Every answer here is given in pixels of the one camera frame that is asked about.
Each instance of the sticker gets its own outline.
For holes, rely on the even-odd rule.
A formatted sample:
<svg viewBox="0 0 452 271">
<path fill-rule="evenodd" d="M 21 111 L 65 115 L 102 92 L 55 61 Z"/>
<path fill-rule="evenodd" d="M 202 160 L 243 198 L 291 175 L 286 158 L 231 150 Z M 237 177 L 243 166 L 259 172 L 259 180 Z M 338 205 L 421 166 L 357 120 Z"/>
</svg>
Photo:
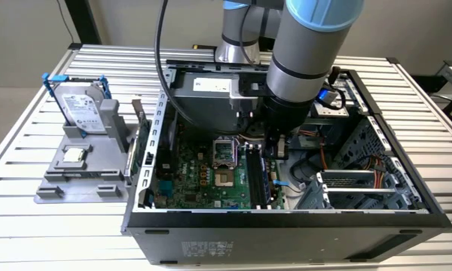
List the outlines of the sticker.
<svg viewBox="0 0 452 271">
<path fill-rule="evenodd" d="M 93 99 L 83 94 L 63 94 L 61 98 L 74 125 L 85 132 L 105 132 Z"/>
<path fill-rule="evenodd" d="M 223 78 L 195 78 L 193 91 L 229 92 L 230 79 Z"/>
<path fill-rule="evenodd" d="M 229 257 L 234 242 L 181 242 L 183 257 Z"/>
</svg>

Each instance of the blue latch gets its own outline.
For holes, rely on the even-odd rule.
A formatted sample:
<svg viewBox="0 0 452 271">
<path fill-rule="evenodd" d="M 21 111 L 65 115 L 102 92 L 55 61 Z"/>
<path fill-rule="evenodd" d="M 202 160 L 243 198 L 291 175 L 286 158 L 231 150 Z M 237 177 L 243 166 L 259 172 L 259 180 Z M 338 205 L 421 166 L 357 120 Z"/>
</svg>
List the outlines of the blue latch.
<svg viewBox="0 0 452 271">
<path fill-rule="evenodd" d="M 47 80 L 47 77 L 49 77 L 49 73 L 46 72 L 46 73 L 42 74 L 42 84 L 43 84 L 43 86 L 45 86 L 45 88 L 46 88 L 46 91 L 47 91 L 47 93 L 50 94 L 50 96 L 51 96 L 51 98 L 53 98 L 53 100 L 54 100 L 54 102 L 55 102 L 55 104 L 57 104 L 57 106 L 58 106 L 59 112 L 61 112 L 61 114 L 62 114 L 62 116 L 63 116 L 63 118 L 65 118 L 66 126 L 69 126 L 69 125 L 70 125 L 70 122 L 69 122 L 67 119 L 66 119 L 65 112 L 62 111 L 59 102 L 58 102 L 58 100 L 57 100 L 57 97 L 54 96 L 53 89 L 51 89 L 51 86 L 50 86 L 50 82 L 49 82 L 49 80 Z"/>
<path fill-rule="evenodd" d="M 98 77 L 98 81 L 102 83 L 102 87 L 103 87 L 103 97 L 105 97 L 106 99 L 111 99 L 110 90 L 109 90 L 109 88 L 107 88 L 107 81 L 106 81 L 106 78 L 105 78 L 103 75 L 101 75 L 101 76 Z"/>
<path fill-rule="evenodd" d="M 51 82 L 66 82 L 67 81 L 67 75 L 54 75 L 51 77 Z"/>
<path fill-rule="evenodd" d="M 278 180 L 273 180 L 273 184 L 281 185 L 281 186 L 287 186 L 287 182 L 281 182 Z"/>
</svg>

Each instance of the cable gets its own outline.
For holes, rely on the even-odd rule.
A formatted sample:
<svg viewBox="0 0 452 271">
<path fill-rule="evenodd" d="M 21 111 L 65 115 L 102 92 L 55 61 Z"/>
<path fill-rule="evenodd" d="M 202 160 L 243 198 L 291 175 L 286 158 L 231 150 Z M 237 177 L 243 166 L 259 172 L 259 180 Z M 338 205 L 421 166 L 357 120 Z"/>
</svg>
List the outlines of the cable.
<svg viewBox="0 0 452 271">
<path fill-rule="evenodd" d="M 306 130 L 299 130 L 298 133 L 305 135 L 305 136 L 310 136 L 310 137 L 315 137 L 317 136 L 314 132 L 306 131 Z"/>
<path fill-rule="evenodd" d="M 241 138 L 243 138 L 245 140 L 249 140 L 249 141 L 259 141 L 259 140 L 263 140 L 263 137 L 249 137 L 247 135 L 243 135 L 243 134 L 238 134 L 238 136 Z"/>
<path fill-rule="evenodd" d="M 321 165 L 322 165 L 322 170 L 326 170 L 326 162 L 325 162 L 325 152 L 322 151 L 322 143 L 325 142 L 325 138 L 321 138 L 319 142 L 319 158 L 321 158 Z"/>
<path fill-rule="evenodd" d="M 161 30 L 162 30 L 162 22 L 163 22 L 163 14 L 165 14 L 166 3 L 167 3 L 167 0 L 162 0 L 159 12 L 158 12 L 158 17 L 157 17 L 154 46 L 153 46 L 154 63 L 155 63 L 155 71 L 157 71 L 158 81 L 159 81 L 162 91 L 166 95 L 166 98 L 169 99 L 169 102 L 171 104 L 171 106 L 174 107 L 175 111 L 178 112 L 178 114 L 182 116 L 182 118 L 186 120 L 186 122 L 189 122 L 193 126 L 195 126 L 199 129 L 205 129 L 203 127 L 201 127 L 197 124 L 197 122 L 185 113 L 181 105 L 175 101 L 175 97 L 170 95 L 169 86 L 166 85 L 166 82 L 165 82 L 162 67 L 161 67 L 161 63 L 159 63 L 159 36 L 161 36 Z M 235 131 L 222 131 L 222 130 L 217 130 L 217 129 L 205 129 L 205 130 L 209 131 L 213 134 L 221 134 L 223 136 L 233 136 L 233 135 L 238 134 L 238 132 L 239 132 L 237 130 Z"/>
<path fill-rule="evenodd" d="M 440 99 L 444 99 L 444 100 L 448 100 L 449 102 L 452 102 L 452 99 L 444 95 L 438 95 L 438 94 L 433 94 L 430 95 L 430 97 L 434 97 L 434 98 L 440 98 Z"/>
<path fill-rule="evenodd" d="M 369 169 L 369 165 L 371 164 L 371 157 L 367 159 L 367 164 L 363 166 L 363 170 Z"/>
<path fill-rule="evenodd" d="M 309 183 L 309 180 L 303 180 L 303 179 L 299 179 L 295 175 L 294 175 L 294 168 L 298 167 L 302 163 L 307 163 L 309 166 L 311 168 L 314 168 L 314 171 L 319 171 L 319 168 L 317 168 L 315 165 L 313 165 L 310 162 L 309 162 L 309 159 L 311 158 L 311 156 L 314 155 L 314 152 L 311 151 L 307 151 L 306 154 L 305 154 L 305 157 L 301 158 L 299 156 L 299 159 L 291 164 L 291 166 L 289 167 L 289 175 L 291 176 L 291 178 L 294 179 L 294 181 L 299 182 L 299 183 L 305 183 L 307 184 Z"/>
<path fill-rule="evenodd" d="M 354 165 L 357 165 L 363 159 L 369 158 L 370 155 L 365 155 L 362 157 L 359 157 L 358 159 L 355 159 L 351 163 L 349 163 L 343 169 L 350 169 Z"/>
<path fill-rule="evenodd" d="M 375 165 L 379 166 L 379 159 L 375 158 Z M 381 176 L 381 173 L 379 171 L 377 172 L 375 169 L 373 169 L 373 174 L 374 174 L 374 186 L 373 188 L 379 188 L 379 176 Z"/>
<path fill-rule="evenodd" d="M 253 63 L 253 61 L 250 61 L 250 58 L 249 58 L 249 56 L 247 56 L 247 54 L 246 54 L 246 51 L 245 51 L 245 49 L 243 49 L 243 43 L 242 43 L 242 28 L 243 28 L 243 22 L 245 22 L 246 16 L 247 16 L 249 8 L 250 8 L 250 6 L 247 6 L 246 11 L 243 12 L 243 16 L 242 16 L 242 20 L 241 20 L 241 25 L 239 25 L 239 49 L 241 49 L 242 56 L 243 56 L 243 58 L 246 59 L 246 61 L 247 61 L 249 65 L 250 65 L 250 67 L 253 67 L 254 69 L 259 69 L 259 68 L 255 66 L 255 64 Z"/>
<path fill-rule="evenodd" d="M 55 0 L 55 1 L 57 1 L 57 4 L 58 4 L 58 10 L 59 10 L 59 16 L 61 16 L 62 24 L 65 25 L 67 34 L 70 35 L 71 43 L 74 43 L 75 41 L 73 40 L 71 32 L 70 32 L 70 29 L 67 28 L 67 25 L 66 25 L 66 22 L 65 22 L 65 18 L 63 18 L 63 16 L 62 16 L 59 1 L 58 1 L 58 0 Z"/>
<path fill-rule="evenodd" d="M 294 190 L 290 186 L 287 185 L 281 185 L 281 187 L 289 188 L 294 193 L 301 193 L 301 191 Z"/>
<path fill-rule="evenodd" d="M 373 188 L 377 188 L 377 171 L 373 171 Z"/>
<path fill-rule="evenodd" d="M 381 181 L 383 180 L 383 175 L 385 175 L 385 173 L 382 172 L 381 175 L 379 175 L 378 188 L 381 188 Z"/>
</svg>

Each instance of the aluminum extrusion table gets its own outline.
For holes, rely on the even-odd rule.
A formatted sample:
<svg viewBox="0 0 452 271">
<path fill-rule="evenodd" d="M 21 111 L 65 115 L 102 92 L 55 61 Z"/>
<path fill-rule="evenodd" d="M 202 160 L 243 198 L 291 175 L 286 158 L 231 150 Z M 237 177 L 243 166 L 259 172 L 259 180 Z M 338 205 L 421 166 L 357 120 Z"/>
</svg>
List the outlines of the aluminum extrusion table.
<svg viewBox="0 0 452 271">
<path fill-rule="evenodd" d="M 213 52 L 170 49 L 162 50 L 161 57 L 211 61 Z M 263 63 L 269 57 L 262 54 Z M 452 221 L 452 123 L 398 64 L 385 58 L 339 56 L 334 65 L 357 71 Z M 151 49 L 83 45 L 66 51 L 55 73 L 91 78 L 103 74 L 125 121 L 135 121 L 130 100 L 137 96 L 151 115 L 159 89 Z M 162 266 L 147 266 L 133 238 L 119 234 L 125 203 L 34 204 L 33 195 L 61 141 L 62 121 L 41 88 L 0 144 L 0 270 L 162 270 Z M 378 264 L 171 268 L 452 270 L 452 231 Z"/>
</svg>

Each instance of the red wire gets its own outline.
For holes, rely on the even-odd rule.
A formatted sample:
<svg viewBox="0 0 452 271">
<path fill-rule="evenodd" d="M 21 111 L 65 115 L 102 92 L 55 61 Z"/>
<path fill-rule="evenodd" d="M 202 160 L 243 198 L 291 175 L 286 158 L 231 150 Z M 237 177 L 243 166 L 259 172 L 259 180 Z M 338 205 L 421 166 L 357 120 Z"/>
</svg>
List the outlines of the red wire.
<svg viewBox="0 0 452 271">
<path fill-rule="evenodd" d="M 325 141 L 325 138 L 321 138 L 321 143 L 319 143 L 319 158 L 321 158 L 321 165 L 322 165 L 322 169 L 326 170 L 326 162 L 325 162 L 325 153 L 322 152 L 322 143 Z"/>
<path fill-rule="evenodd" d="M 315 136 L 315 134 L 311 131 L 299 130 L 298 132 L 305 134 L 306 136 L 311 136 L 311 137 Z"/>
<path fill-rule="evenodd" d="M 378 158 L 375 159 L 375 165 L 379 165 L 379 160 Z M 379 188 L 379 174 L 374 174 L 374 182 L 375 182 L 375 188 Z"/>
<path fill-rule="evenodd" d="M 374 179 L 373 188 L 377 188 L 377 171 L 375 170 L 373 170 L 373 179 Z"/>
</svg>

